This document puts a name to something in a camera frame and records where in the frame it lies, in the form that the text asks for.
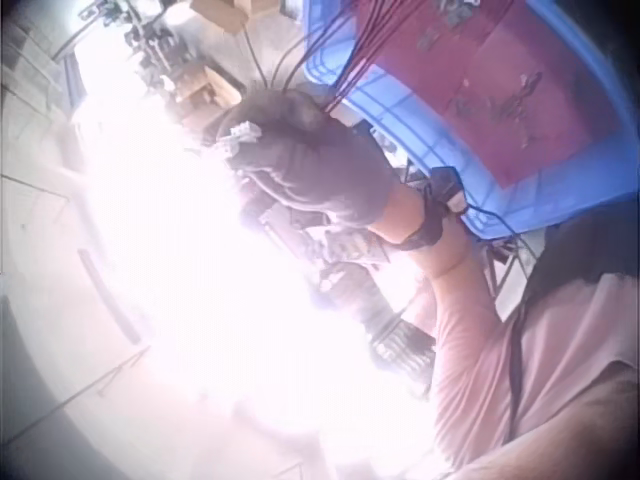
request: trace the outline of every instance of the blue bin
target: blue bin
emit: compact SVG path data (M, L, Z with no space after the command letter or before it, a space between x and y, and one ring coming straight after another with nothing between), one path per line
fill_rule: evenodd
M601 82L621 120L619 131L571 159L502 188L427 104L381 68L374 66L346 99L349 106L404 148L426 173L435 166L456 167L469 202L499 214L517 232L553 225L595 205L637 193L640 153L636 112L613 67L553 1L527 3L582 58ZM307 47L336 16L340 4L340 0L305 2L304 25L307 33L312 32ZM332 83L354 43L352 18L308 60L307 77L316 83ZM480 238L509 235L495 217L470 211L464 220Z

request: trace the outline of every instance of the person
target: person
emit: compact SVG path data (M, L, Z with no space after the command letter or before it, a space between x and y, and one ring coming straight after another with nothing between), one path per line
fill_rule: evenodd
M435 215L374 142L308 95L257 92L218 136L244 121L262 135L229 165L280 202L399 246ZM438 305L431 397L451 478L612 478L637 449L637 205L594 212L549 242L523 308L505 322L458 217L439 220L434 244L406 252Z

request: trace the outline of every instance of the red surface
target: red surface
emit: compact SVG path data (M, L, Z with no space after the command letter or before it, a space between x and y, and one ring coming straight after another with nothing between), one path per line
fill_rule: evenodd
M501 186L617 127L601 87L524 0L483 0L453 28L440 2L425 1L376 63L442 115ZM367 11L360 7L360 26ZM537 87L516 101L533 75L541 75Z

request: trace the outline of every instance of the gloved hand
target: gloved hand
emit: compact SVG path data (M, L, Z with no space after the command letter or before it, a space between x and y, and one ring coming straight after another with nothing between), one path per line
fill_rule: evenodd
M380 147L325 114L307 94L252 94L222 120L217 137L250 121L257 143L241 143L228 160L292 208L327 213L339 223L366 226L380 218L397 177Z

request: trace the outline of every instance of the cardboard box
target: cardboard box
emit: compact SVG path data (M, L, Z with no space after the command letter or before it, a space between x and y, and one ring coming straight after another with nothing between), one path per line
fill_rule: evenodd
M234 0L234 4L249 16L280 8L280 0Z
M193 0L191 9L233 34L242 31L249 20L249 15L234 7L233 0Z

